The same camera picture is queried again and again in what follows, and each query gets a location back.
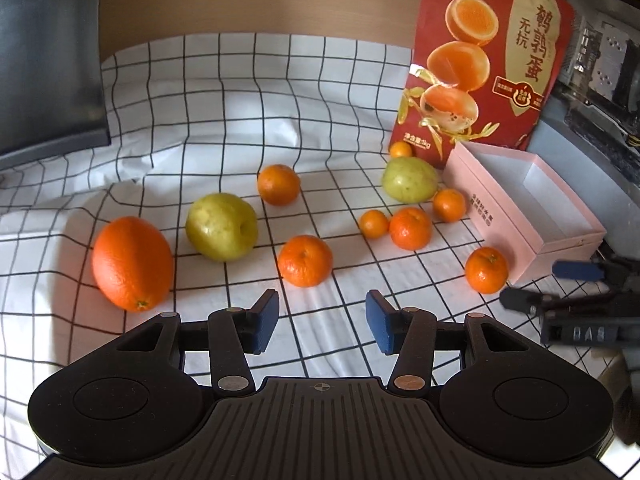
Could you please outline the medium tangerine with leaf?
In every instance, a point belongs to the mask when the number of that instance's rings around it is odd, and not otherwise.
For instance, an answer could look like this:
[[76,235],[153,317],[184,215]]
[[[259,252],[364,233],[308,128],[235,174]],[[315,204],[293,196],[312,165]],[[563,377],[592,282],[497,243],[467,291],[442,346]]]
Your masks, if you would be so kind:
[[388,232],[397,247],[416,252],[431,241],[431,218],[418,207],[405,207],[393,214]]

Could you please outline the green pear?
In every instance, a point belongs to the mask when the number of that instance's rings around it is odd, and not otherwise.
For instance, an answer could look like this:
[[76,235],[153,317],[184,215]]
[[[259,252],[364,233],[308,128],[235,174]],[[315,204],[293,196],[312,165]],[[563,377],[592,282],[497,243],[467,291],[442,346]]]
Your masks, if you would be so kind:
[[382,187],[398,202],[422,203],[430,200],[437,192],[438,173],[420,158],[393,158],[383,172]]

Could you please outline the red snack bag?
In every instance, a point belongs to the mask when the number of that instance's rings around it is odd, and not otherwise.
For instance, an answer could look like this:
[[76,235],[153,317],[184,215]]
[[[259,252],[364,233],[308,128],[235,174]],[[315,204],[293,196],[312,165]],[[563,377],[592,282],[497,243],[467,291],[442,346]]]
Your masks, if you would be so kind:
[[421,0],[390,140],[435,167],[460,142],[524,150],[573,18],[565,0]]

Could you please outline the small tangerine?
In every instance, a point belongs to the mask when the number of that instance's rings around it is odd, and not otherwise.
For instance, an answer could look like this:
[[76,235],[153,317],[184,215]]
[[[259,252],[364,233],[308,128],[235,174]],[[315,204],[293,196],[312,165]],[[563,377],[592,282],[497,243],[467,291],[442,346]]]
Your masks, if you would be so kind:
[[390,220],[386,214],[377,209],[367,210],[358,220],[360,232],[368,240],[377,240],[386,235],[389,225]]

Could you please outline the pink cardboard box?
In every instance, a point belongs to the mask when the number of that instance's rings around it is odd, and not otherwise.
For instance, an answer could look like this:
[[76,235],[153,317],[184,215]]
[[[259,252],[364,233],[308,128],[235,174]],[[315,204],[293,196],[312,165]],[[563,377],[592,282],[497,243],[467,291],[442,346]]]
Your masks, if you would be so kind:
[[536,154],[459,143],[442,180],[468,200],[475,229],[506,257],[513,284],[544,278],[558,260],[589,260],[605,237],[598,218]]

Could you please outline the black framed appliance right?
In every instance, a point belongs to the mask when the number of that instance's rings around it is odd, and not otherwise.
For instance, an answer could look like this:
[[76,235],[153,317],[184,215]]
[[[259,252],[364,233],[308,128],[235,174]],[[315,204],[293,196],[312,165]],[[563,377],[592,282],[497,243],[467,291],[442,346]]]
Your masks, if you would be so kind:
[[529,151],[570,185],[616,252],[639,239],[639,0],[566,0],[573,35]]

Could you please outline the large orange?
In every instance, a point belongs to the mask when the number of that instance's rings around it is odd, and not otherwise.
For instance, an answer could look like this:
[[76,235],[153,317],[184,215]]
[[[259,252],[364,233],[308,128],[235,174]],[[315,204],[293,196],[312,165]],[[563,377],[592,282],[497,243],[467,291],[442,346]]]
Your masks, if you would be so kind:
[[161,304],[174,282],[168,241],[150,222],[122,217],[96,238],[91,267],[96,286],[116,307],[144,312]]

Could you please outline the yellow-green apple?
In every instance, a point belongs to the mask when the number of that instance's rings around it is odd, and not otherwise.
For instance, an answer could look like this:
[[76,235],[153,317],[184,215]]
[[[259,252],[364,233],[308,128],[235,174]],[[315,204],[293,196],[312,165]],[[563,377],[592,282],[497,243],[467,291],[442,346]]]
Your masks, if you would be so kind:
[[186,237],[197,252],[209,259],[219,262],[241,259],[257,243],[256,212],[239,196],[205,195],[189,209]]

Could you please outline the tiny kumquat by bag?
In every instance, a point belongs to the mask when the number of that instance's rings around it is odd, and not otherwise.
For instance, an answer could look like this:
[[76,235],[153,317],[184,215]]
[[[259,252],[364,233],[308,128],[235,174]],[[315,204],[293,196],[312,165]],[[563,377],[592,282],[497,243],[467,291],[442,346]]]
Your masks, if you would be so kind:
[[413,155],[412,146],[405,141],[397,141],[390,144],[388,154],[391,158],[411,157]]

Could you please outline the tangerine beside pear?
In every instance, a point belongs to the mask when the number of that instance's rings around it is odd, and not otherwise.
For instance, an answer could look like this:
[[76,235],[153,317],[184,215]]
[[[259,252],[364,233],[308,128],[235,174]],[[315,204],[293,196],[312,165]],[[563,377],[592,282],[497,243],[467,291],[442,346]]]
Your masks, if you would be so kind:
[[443,222],[457,222],[465,217],[466,199],[454,188],[442,188],[433,197],[434,215]]

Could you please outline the black monitor left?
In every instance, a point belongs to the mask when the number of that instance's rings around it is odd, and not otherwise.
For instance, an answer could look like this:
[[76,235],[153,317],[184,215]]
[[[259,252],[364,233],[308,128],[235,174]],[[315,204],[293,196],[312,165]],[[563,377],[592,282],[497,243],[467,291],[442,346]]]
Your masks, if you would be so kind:
[[100,0],[0,0],[1,166],[111,141]]

